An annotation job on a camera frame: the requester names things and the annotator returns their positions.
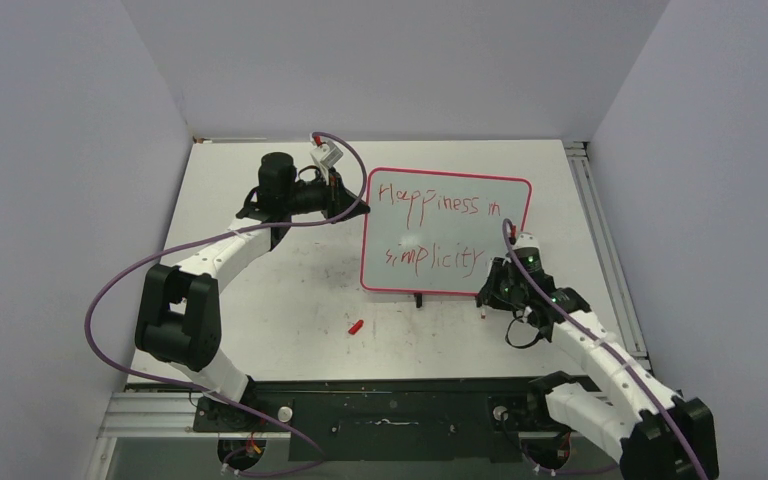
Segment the pink framed whiteboard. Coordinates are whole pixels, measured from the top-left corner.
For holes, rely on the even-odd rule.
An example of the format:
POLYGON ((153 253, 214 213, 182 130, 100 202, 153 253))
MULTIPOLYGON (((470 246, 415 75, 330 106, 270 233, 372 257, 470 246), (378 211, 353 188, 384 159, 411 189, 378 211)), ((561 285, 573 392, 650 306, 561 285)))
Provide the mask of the pink framed whiteboard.
POLYGON ((368 176, 360 284, 373 292, 473 295, 526 223, 524 178, 377 167, 368 176))

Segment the red marker cap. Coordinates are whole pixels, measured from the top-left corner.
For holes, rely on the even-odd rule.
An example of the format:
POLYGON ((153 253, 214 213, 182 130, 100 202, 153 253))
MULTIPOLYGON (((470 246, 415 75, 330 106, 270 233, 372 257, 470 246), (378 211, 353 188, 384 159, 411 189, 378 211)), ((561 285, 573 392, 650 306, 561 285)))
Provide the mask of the red marker cap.
POLYGON ((359 319, 356 321, 347 331, 349 335, 356 335, 359 330, 364 326, 364 320, 359 319))

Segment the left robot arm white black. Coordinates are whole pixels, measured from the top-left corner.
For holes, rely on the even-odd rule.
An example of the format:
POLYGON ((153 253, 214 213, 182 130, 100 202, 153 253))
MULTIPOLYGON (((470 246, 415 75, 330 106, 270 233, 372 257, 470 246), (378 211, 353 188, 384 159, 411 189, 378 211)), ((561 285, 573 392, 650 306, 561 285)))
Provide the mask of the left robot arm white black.
POLYGON ((231 429, 250 428, 258 416, 255 382, 222 351, 220 295, 247 266, 274 250, 294 216, 319 212, 345 221, 369 213, 369 206, 345 187, 336 164, 342 154, 331 144, 310 153, 310 180, 300 178, 284 152, 264 155, 258 183, 228 227, 229 237, 210 241, 192 256, 146 273, 135 345, 205 388, 231 429))

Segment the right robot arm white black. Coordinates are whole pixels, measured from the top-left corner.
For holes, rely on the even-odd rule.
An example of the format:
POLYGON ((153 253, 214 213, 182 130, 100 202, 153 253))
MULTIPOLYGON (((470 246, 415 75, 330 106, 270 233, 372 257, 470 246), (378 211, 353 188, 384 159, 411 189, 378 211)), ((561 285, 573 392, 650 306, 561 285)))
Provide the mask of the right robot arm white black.
POLYGON ((613 459, 625 479, 716 479, 714 418, 700 399, 685 399, 642 366, 573 288, 559 287, 542 266, 536 240, 503 237, 476 301, 512 313, 565 353, 605 394, 600 400, 559 371, 532 382, 525 411, 539 428, 560 424, 613 459))

